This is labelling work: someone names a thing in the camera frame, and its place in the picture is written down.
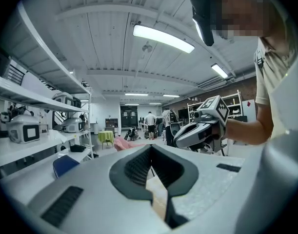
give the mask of white shelf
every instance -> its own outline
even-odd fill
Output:
[[[233,95],[224,96],[224,97],[221,97],[221,98],[222,99],[229,99],[229,98],[233,98],[233,97],[238,97],[238,93],[233,94]]]
[[[239,107],[240,104],[228,105],[227,107]]]
[[[20,66],[54,88],[70,94],[90,94],[48,48],[21,1],[4,28],[0,45]]]
[[[52,164],[61,154],[69,155],[76,161],[81,162],[91,153],[89,148],[85,149],[82,153],[72,153],[67,150],[65,149],[53,154],[0,179],[0,184],[10,196],[27,205],[38,192],[56,180]]]
[[[191,105],[188,105],[189,107],[192,107],[192,106],[197,106],[197,105],[201,105],[204,101],[202,102],[198,102],[198,103],[194,103],[194,104],[191,104]]]
[[[39,107],[52,111],[88,113],[88,110],[66,105],[64,103],[41,96],[2,77],[0,77],[0,98],[19,104]]]
[[[40,135],[40,140],[26,144],[14,143],[9,138],[0,138],[0,166],[33,155],[87,133],[89,133],[88,130],[74,134],[59,133],[55,130],[49,130],[49,134],[45,133]]]

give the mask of ceiling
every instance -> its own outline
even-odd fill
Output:
[[[192,21],[190,0],[23,0],[23,5],[53,54],[74,71],[79,81],[87,82],[93,96],[100,99],[110,96],[130,103],[169,102],[172,98],[163,94],[184,97],[202,93],[206,90],[198,85],[217,77],[211,69],[214,63],[237,80],[245,78],[243,72],[254,72],[257,38],[224,40],[214,35],[214,45],[205,46]],[[134,37],[133,27],[139,21],[195,49],[188,54]],[[12,28],[2,39],[6,42],[19,33],[19,29]],[[152,46],[151,52],[143,51],[146,44]],[[25,58],[37,55],[26,54],[32,50],[23,40],[16,48]],[[125,92],[149,96],[127,97]]]

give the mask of robot part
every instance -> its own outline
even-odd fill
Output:
[[[208,98],[194,112],[193,122],[178,131],[174,145],[179,148],[189,147],[192,151],[221,150],[221,138],[225,134],[228,115],[229,109],[220,96]]]

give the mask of tablecloth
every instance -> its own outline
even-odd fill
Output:
[[[112,144],[114,143],[114,135],[112,131],[101,131],[98,132],[98,140],[103,143],[109,140]]]

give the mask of door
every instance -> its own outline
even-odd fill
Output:
[[[120,107],[121,127],[138,126],[138,108],[137,107]]]

